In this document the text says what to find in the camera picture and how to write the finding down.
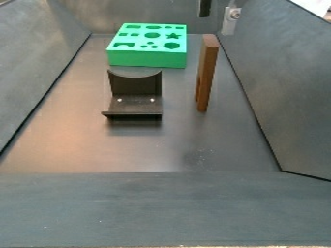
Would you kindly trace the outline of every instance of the gray floor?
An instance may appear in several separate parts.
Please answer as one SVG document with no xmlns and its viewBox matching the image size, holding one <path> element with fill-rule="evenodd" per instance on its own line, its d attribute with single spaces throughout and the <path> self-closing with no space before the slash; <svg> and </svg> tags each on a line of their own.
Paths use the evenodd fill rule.
<svg viewBox="0 0 331 248">
<path fill-rule="evenodd" d="M 102 116 L 110 37 L 94 36 L 3 154 L 0 173 L 278 171 L 222 50 L 209 112 L 195 109 L 201 39 L 189 35 L 186 69 L 163 70 L 162 123 L 111 123 Z"/>
<path fill-rule="evenodd" d="M 278 171 L 223 52 L 206 114 L 193 35 L 162 124 L 110 123 L 108 40 L 88 41 L 2 156 L 0 247 L 331 245 L 331 184 Z"/>
</svg>

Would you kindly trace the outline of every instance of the green shape sorter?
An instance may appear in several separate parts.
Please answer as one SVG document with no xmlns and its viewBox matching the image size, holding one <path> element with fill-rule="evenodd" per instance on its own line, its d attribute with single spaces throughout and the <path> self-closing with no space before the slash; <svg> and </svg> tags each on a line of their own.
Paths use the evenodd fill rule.
<svg viewBox="0 0 331 248">
<path fill-rule="evenodd" d="M 187 26 L 125 23 L 107 47 L 107 56 L 110 65 L 185 68 Z"/>
</svg>

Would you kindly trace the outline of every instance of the wooden block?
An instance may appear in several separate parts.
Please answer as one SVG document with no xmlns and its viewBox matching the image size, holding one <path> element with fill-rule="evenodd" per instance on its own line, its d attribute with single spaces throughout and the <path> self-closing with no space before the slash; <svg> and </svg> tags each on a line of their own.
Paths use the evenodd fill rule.
<svg viewBox="0 0 331 248">
<path fill-rule="evenodd" d="M 203 35 L 195 86 L 195 101 L 198 101 L 198 110 L 202 112 L 207 111 L 209 108 L 219 47 L 218 37 L 213 34 Z"/>
</svg>

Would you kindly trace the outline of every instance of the star-shaped hole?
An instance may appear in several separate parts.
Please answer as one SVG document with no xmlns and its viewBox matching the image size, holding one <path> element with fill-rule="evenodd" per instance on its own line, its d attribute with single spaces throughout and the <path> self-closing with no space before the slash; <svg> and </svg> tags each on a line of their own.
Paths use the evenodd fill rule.
<svg viewBox="0 0 331 248">
<path fill-rule="evenodd" d="M 178 35 L 175 33 L 167 35 L 169 36 L 169 39 L 179 39 L 182 35 Z"/>
</svg>

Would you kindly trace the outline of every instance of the shape hole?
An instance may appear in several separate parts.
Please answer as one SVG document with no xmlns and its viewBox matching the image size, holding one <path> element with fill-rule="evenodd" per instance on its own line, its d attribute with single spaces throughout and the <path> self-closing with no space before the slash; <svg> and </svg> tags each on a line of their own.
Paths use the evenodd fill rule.
<svg viewBox="0 0 331 248">
<path fill-rule="evenodd" d="M 141 29 L 141 28 L 142 28 L 142 26 L 141 26 L 141 25 L 127 25 L 127 28 Z"/>
<path fill-rule="evenodd" d="M 167 35 L 167 39 L 179 39 L 182 37 L 182 35 L 178 35 L 177 33 L 173 33 L 170 35 Z"/>
<path fill-rule="evenodd" d="M 147 33 L 147 34 L 145 34 L 145 36 L 149 38 L 158 38 L 158 37 L 161 37 L 161 34 L 159 33 Z"/>
<path fill-rule="evenodd" d="M 169 48 L 169 49 L 178 49 L 181 48 L 181 44 L 179 43 L 166 43 L 165 44 L 165 47 Z"/>
<path fill-rule="evenodd" d="M 147 29 L 161 29 L 161 26 L 147 26 Z"/>
<path fill-rule="evenodd" d="M 135 43 L 115 43 L 114 47 L 119 47 L 119 46 L 127 46 L 127 47 L 134 47 Z"/>
</svg>

